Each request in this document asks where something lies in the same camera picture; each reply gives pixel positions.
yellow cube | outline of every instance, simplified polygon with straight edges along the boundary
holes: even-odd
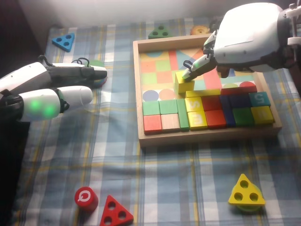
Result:
[[[208,127],[204,111],[188,112],[190,130],[205,129]]]
[[[272,124],[274,122],[269,106],[251,107],[251,111],[256,125]]]
[[[185,93],[194,88],[194,81],[184,82],[182,78],[183,73],[184,71],[175,73],[174,90],[177,94]]]
[[[204,110],[202,98],[200,97],[185,98],[185,105],[187,112],[199,112]]]
[[[188,97],[215,96],[215,95],[220,95],[220,94],[221,94],[220,89],[186,91],[186,98],[188,98]]]

yellow triangle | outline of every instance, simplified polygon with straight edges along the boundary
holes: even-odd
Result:
[[[263,206],[265,204],[261,192],[256,189],[245,174],[240,175],[228,202],[233,205],[247,206]]]

blue block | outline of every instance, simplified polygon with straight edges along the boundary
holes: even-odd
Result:
[[[249,93],[249,97],[253,107],[271,106],[266,92]]]
[[[249,94],[232,95],[229,96],[229,100],[232,108],[244,108],[252,106]]]
[[[223,109],[231,109],[230,101],[228,96],[220,95],[220,101]]]
[[[225,120],[227,122],[227,127],[235,127],[236,123],[235,123],[232,109],[228,108],[228,109],[223,109],[222,111],[224,112]]]
[[[52,39],[52,44],[56,45],[57,47],[65,50],[66,52],[70,52],[72,49],[72,44],[74,41],[74,33],[62,35]]]

tablecloth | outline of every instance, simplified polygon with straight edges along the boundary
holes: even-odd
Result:
[[[278,137],[141,149],[137,135],[132,43],[159,24],[189,35],[207,18],[51,29],[50,62],[103,61],[108,80],[84,109],[33,122],[24,153],[12,225],[99,225],[107,195],[134,216],[133,225],[301,225],[301,102],[288,70],[265,73],[283,128]],[[51,43],[75,33],[70,53]],[[266,200],[256,214],[228,205],[240,174]],[[90,186],[93,214],[78,211],[74,194]]]

dark blue block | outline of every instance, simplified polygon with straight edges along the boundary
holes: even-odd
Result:
[[[249,94],[229,96],[232,108],[252,107]]]
[[[235,127],[236,123],[235,123],[232,109],[230,109],[230,108],[223,109],[222,111],[224,112],[225,120],[227,122],[227,127]]]
[[[230,101],[228,96],[220,95],[220,101],[223,109],[231,109]]]
[[[70,33],[52,39],[52,44],[56,45],[62,50],[65,50],[66,52],[70,52],[72,49],[73,41],[74,33]]]

